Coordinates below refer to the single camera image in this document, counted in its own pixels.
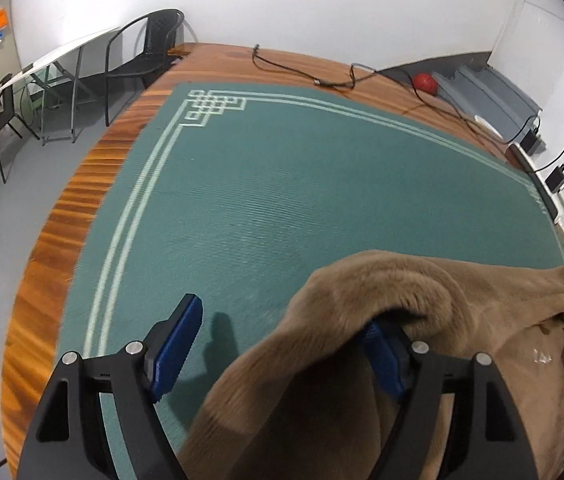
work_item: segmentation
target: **wooden table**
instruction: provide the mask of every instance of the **wooden table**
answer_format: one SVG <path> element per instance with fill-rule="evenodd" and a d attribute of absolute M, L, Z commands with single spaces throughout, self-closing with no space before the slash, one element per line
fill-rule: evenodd
<path fill-rule="evenodd" d="M 187 55 L 143 92 L 90 150 L 50 212 L 24 271 L 8 327 L 1 381 L 2 433 L 6 457 L 13 475 L 30 420 L 55 365 L 64 301 L 73 269 L 108 188 L 126 159 L 142 128 L 180 82 L 237 82 L 287 84 L 314 88 L 312 80 L 252 63 L 251 49 L 219 44 L 184 44 L 178 52 Z M 288 52 L 261 54 L 327 80 L 348 77 L 348 66 Z M 324 90 L 352 101 L 420 121 L 459 137 L 500 160 L 505 146 L 490 133 L 478 135 L 459 118 L 426 107 L 399 84 L 383 76 L 361 82 L 353 91 Z M 445 103 L 426 97 L 427 102 L 449 112 Z M 474 124 L 475 130 L 481 128 Z"/>

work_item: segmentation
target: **basketball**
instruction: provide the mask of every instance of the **basketball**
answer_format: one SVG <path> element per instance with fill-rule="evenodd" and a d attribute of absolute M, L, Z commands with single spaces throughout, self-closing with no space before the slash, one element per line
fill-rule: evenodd
<path fill-rule="evenodd" d="M 417 74 L 413 78 L 413 88 L 425 91 L 427 94 L 438 94 L 438 82 L 427 73 Z"/>

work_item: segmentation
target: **stair step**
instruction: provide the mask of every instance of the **stair step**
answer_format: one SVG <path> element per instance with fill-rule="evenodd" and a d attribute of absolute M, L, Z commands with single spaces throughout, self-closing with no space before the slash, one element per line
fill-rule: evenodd
<path fill-rule="evenodd" d="M 473 109 L 476 110 L 475 114 L 492 124 L 504 140 L 510 140 L 515 136 L 524 120 L 480 81 L 472 70 L 460 67 L 453 81 L 466 100 L 472 104 Z"/>
<path fill-rule="evenodd" d="M 433 72 L 431 76 L 438 82 L 438 97 L 440 97 L 440 99 L 452 104 L 469 117 L 475 117 L 477 114 L 475 107 L 464 96 L 462 91 L 457 88 L 455 81 L 444 77 L 438 72 Z"/>
<path fill-rule="evenodd" d="M 526 120 L 526 118 L 536 115 L 539 112 L 540 107 L 533 99 L 496 70 L 487 67 L 484 70 L 476 72 L 475 75 L 506 102 L 521 119 Z"/>

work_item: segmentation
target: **plush blanket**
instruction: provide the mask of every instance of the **plush blanket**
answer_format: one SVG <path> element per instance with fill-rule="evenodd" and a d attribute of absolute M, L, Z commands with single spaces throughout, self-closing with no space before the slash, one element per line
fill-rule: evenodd
<path fill-rule="evenodd" d="M 210 390 L 179 460 L 191 480 L 366 480 L 397 406 L 357 343 L 371 319 L 406 310 L 405 332 L 437 352 L 494 357 L 541 479 L 564 459 L 564 266 L 486 266 L 386 251 L 318 269 L 267 338 Z M 423 479 L 440 466 L 444 396 Z"/>

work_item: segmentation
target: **silver screw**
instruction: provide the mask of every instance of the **silver screw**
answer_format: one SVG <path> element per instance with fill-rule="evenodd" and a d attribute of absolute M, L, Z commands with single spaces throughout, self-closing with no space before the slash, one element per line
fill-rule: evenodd
<path fill-rule="evenodd" d="M 428 352 L 428 345 L 424 341 L 414 341 L 411 348 L 416 354 L 425 354 Z"/>
<path fill-rule="evenodd" d="M 126 345 L 126 352 L 130 355 L 135 355 L 139 354 L 143 348 L 144 345 L 141 341 L 131 341 L 128 345 Z"/>
<path fill-rule="evenodd" d="M 480 352 L 475 356 L 475 360 L 481 364 L 482 366 L 489 366 L 492 362 L 493 359 L 491 359 L 491 356 L 488 354 L 485 354 L 484 352 Z"/>
<path fill-rule="evenodd" d="M 65 365 L 72 365 L 77 360 L 78 360 L 77 352 L 66 352 L 62 356 L 62 363 L 64 363 Z"/>

